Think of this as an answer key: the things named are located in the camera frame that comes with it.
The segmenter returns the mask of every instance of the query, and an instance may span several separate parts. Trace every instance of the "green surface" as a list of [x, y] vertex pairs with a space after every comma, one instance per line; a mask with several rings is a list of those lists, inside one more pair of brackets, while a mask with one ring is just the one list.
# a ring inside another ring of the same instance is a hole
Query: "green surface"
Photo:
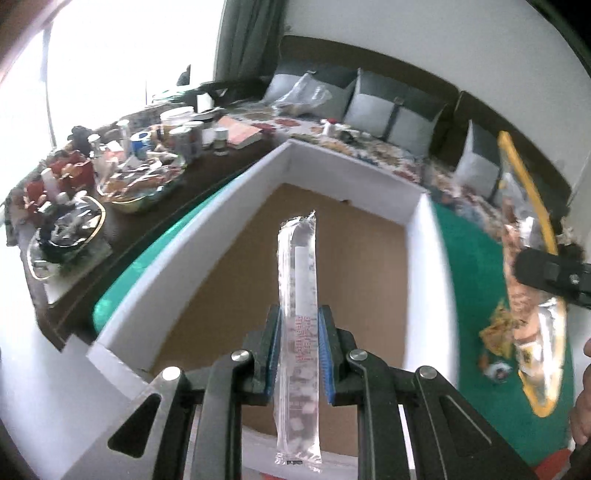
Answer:
[[105, 327], [119, 304], [123, 301], [131, 287], [142, 276], [145, 269], [156, 259], [160, 252], [170, 241], [199, 213], [203, 210], [225, 187], [218, 190], [209, 198], [197, 205], [187, 215], [164, 232], [152, 245], [150, 245], [127, 269], [115, 280], [105, 294], [96, 303], [92, 313], [92, 323], [96, 333], [100, 333]]
[[505, 298], [502, 248], [476, 225], [435, 205], [447, 249], [460, 343], [459, 390], [530, 465], [537, 465], [567, 443], [568, 412], [573, 405], [573, 366], [567, 346], [562, 392], [555, 411], [534, 415], [516, 372], [496, 385], [478, 368], [480, 330], [490, 324], [499, 299]]

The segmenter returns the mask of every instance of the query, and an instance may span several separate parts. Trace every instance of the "clear plastic bag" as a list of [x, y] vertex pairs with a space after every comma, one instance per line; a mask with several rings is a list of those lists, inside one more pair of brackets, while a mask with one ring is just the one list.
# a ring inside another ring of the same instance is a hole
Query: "clear plastic bag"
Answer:
[[282, 313], [275, 383], [278, 465], [320, 471], [316, 216], [289, 220], [279, 231], [277, 261]]
[[332, 98], [325, 85], [305, 73], [292, 89], [271, 105], [278, 115], [300, 116], [311, 113]]
[[519, 377], [531, 408], [538, 417], [554, 410], [560, 395], [564, 364], [566, 305], [564, 300], [517, 281], [513, 266], [526, 247], [558, 254], [548, 212], [523, 165], [511, 136], [498, 139], [502, 157], [499, 190], [503, 213], [503, 271], [514, 319], [513, 340]]

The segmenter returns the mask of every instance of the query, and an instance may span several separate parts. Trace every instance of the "orange book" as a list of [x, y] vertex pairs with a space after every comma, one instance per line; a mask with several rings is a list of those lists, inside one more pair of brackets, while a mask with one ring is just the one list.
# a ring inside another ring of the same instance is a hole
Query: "orange book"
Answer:
[[262, 138], [261, 129], [223, 116], [217, 122], [218, 126], [228, 129], [228, 145], [232, 148], [243, 148]]

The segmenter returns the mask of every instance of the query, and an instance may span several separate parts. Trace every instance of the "triangular cutout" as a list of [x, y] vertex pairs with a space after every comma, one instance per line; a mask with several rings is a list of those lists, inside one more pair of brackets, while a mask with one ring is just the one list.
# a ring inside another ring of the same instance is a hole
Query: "triangular cutout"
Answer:
[[458, 456], [468, 457], [492, 445], [491, 439], [478, 428], [454, 399], [445, 395], [440, 397], [439, 402]]
[[160, 395], [153, 393], [133, 412], [107, 442], [108, 447], [130, 457], [144, 454], [152, 424], [160, 406]]

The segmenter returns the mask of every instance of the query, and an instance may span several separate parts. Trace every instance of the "dark wooden table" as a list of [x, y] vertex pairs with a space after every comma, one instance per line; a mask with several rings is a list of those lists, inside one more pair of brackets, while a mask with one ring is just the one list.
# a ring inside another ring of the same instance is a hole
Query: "dark wooden table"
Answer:
[[43, 283], [35, 280], [27, 267], [27, 246], [35, 228], [19, 225], [21, 261], [43, 334], [60, 350], [72, 333], [88, 343], [93, 341], [92, 310], [119, 275], [171, 225], [273, 148], [272, 139], [264, 137], [241, 150], [230, 150], [224, 157], [207, 150], [187, 168], [182, 184], [144, 213], [126, 215], [105, 205], [103, 235], [112, 253], [52, 305], [47, 302]]

